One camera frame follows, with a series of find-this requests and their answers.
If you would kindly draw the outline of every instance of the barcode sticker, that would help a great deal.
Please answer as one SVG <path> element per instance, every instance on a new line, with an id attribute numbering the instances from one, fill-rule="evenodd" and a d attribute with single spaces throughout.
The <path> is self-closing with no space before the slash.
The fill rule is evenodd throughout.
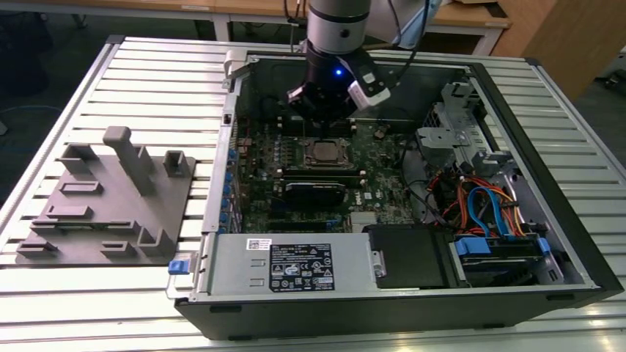
<path id="1" fill-rule="evenodd" d="M 271 238 L 248 238 L 246 249 L 248 251 L 268 251 L 272 245 Z"/>

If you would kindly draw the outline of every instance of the aluminum extrusion table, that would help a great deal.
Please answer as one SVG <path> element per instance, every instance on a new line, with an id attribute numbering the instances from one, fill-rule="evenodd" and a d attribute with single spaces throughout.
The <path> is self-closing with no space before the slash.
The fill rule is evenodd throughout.
<path id="1" fill-rule="evenodd" d="M 210 341 L 178 314 L 174 297 L 190 276 L 166 268 L 16 268 L 28 236 L 64 171 L 68 142 L 99 143 L 109 125 L 133 129 L 151 155 L 183 149 L 199 160 L 179 252 L 199 248 L 212 158 L 224 103 L 223 61 L 231 48 L 288 51 L 286 45 L 112 38 L 0 211 L 0 350 L 120 351 L 174 348 L 275 351 L 622 351 L 626 294 L 563 309 L 513 328 L 370 334 L 254 342 Z M 380 51 L 376 56 L 406 57 Z M 626 173 L 542 67 L 523 59 L 420 54 L 481 62 L 493 76 L 606 260 L 626 285 Z M 499 138 L 493 125 L 493 133 Z M 97 153 L 112 153 L 104 145 Z"/>

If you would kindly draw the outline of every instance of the wooden table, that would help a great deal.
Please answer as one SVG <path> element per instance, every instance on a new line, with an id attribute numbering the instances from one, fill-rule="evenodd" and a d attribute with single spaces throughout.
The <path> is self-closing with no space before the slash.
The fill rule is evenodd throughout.
<path id="1" fill-rule="evenodd" d="M 295 5 L 288 0 L 292 15 Z M 287 23 L 282 0 L 13 0 L 0 1 L 0 10 L 212 21 L 219 41 L 232 38 L 231 22 Z M 451 3 L 440 7 L 427 31 L 479 36 L 474 54 L 489 55 L 510 26 L 483 6 Z"/>

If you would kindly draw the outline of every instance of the blue connector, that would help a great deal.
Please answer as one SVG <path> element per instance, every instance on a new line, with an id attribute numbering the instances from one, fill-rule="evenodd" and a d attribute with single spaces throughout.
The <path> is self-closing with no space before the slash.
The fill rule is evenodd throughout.
<path id="1" fill-rule="evenodd" d="M 331 230 L 332 227 L 335 227 L 335 225 L 339 223 L 339 220 L 336 219 L 332 219 L 332 220 L 327 220 L 326 221 L 326 230 Z"/>
<path id="2" fill-rule="evenodd" d="M 489 248 L 487 239 L 483 237 L 465 237 L 461 238 L 455 243 L 456 253 L 459 256 L 466 254 L 491 254 Z"/>
<path id="3" fill-rule="evenodd" d="M 550 253 L 550 244 L 549 244 L 547 240 L 545 238 L 539 238 L 537 240 L 537 243 L 539 244 L 541 252 L 543 254 Z"/>
<path id="4" fill-rule="evenodd" d="M 188 260 L 171 260 L 167 272 L 170 275 L 188 275 Z"/>

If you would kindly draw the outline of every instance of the table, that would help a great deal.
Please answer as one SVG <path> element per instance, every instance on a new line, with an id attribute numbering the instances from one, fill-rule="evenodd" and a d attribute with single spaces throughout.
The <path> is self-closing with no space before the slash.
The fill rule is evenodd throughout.
<path id="1" fill-rule="evenodd" d="M 288 2 L 291 14 L 295 3 Z M 232 39 L 231 22 L 287 23 L 282 0 L 23 0 L 0 1 L 0 10 L 212 21 L 224 42 Z M 427 31 L 479 36 L 473 54 L 487 56 L 510 26 L 511 21 L 494 18 L 483 6 L 451 3 L 440 7 Z"/>
<path id="2" fill-rule="evenodd" d="M 626 294 L 583 309 L 550 312 L 506 329 L 216 342 L 202 336 L 174 309 L 172 299 L 191 290 L 190 276 L 168 276 L 164 267 L 13 267 L 17 242 L 28 235 L 28 219 L 43 210 L 64 171 L 55 161 L 64 144 L 97 143 L 109 125 L 133 128 L 131 140 L 144 144 L 151 155 L 183 149 L 200 161 L 178 244 L 179 252 L 198 250 L 227 93 L 223 61 L 232 48 L 290 50 L 288 45 L 136 37 L 104 46 L 0 210 L 0 343 L 7 343 L 0 350 L 621 351 L 619 346 L 626 345 L 621 333 L 626 329 Z M 374 51 L 374 55 L 408 57 L 398 51 Z M 485 65 L 626 285 L 626 171 L 543 69 L 514 58 L 444 54 L 419 54 L 418 58 Z M 501 139 L 494 122 L 487 120 L 487 124 Z M 112 152 L 101 145 L 93 149 Z"/>

